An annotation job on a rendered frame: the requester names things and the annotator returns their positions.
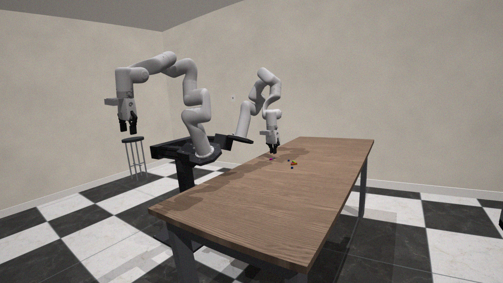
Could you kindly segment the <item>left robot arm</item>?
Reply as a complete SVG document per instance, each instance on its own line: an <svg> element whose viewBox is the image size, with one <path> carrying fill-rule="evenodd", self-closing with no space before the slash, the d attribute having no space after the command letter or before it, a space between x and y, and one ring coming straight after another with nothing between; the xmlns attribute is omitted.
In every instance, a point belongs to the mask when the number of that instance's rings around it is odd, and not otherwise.
<svg viewBox="0 0 503 283"><path fill-rule="evenodd" d="M257 75L260 79L255 82L248 96L255 104L250 101L242 102L237 131L232 133L233 136L246 138L250 125L250 115L258 115L262 108L262 117L266 120L266 130L259 131L259 135L272 136L271 131L278 129L277 119L282 117L282 111L279 109L267 110L267 107L281 98L281 80L266 68L260 68ZM266 99L262 91L267 85L270 86L270 95Z"/></svg>

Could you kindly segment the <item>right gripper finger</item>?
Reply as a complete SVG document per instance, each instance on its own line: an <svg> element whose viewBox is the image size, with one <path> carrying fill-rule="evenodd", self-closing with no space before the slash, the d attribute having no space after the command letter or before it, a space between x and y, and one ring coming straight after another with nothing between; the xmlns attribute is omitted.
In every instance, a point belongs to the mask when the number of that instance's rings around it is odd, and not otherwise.
<svg viewBox="0 0 503 283"><path fill-rule="evenodd" d="M127 123L125 123L126 121L124 120L121 120L120 118L119 119L119 123L120 123L120 131L123 132L123 131L127 131Z"/></svg>
<svg viewBox="0 0 503 283"><path fill-rule="evenodd" d="M130 124L130 127L129 127L130 134L133 135L133 134L137 134L137 129L136 129L137 115L133 111L131 111L130 114L132 115L132 119L130 119L128 122Z"/></svg>

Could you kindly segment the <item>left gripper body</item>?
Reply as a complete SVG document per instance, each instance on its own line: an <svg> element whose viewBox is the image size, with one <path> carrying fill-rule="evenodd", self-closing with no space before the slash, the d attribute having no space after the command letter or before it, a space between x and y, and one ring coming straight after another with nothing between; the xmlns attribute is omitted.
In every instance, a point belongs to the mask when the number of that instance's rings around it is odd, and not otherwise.
<svg viewBox="0 0 503 283"><path fill-rule="evenodd" d="M279 136L278 129L272 130L271 132L272 132L272 136L266 136L266 143L268 143L268 144L277 144L278 140L279 140L279 143L280 143L280 136Z"/></svg>

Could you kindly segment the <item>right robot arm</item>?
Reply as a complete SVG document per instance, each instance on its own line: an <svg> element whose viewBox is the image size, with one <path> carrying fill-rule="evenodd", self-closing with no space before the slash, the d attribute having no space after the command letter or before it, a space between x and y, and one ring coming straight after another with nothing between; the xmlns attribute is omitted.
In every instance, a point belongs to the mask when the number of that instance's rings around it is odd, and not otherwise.
<svg viewBox="0 0 503 283"><path fill-rule="evenodd" d="M186 125L194 144L195 156L199 159L206 158L214 152L210 146L206 131L201 123L211 120L210 95L206 88L196 88L197 68L192 59L177 61L174 52L166 51L152 59L134 63L128 67L115 69L117 98L104 99L105 105L118 106L119 99L134 97L133 83L145 83L149 75L162 72L172 78L184 75L183 100L188 107L201 105L201 107L187 108L181 118Z"/></svg>

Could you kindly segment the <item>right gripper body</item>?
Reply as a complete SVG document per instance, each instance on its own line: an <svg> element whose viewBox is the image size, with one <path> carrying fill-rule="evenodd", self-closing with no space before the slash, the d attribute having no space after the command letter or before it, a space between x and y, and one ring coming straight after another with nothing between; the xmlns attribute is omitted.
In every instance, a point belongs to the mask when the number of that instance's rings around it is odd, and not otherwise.
<svg viewBox="0 0 503 283"><path fill-rule="evenodd" d="M130 112L133 111L137 115L136 104L134 97L119 99L118 116L121 120L129 121L132 119Z"/></svg>

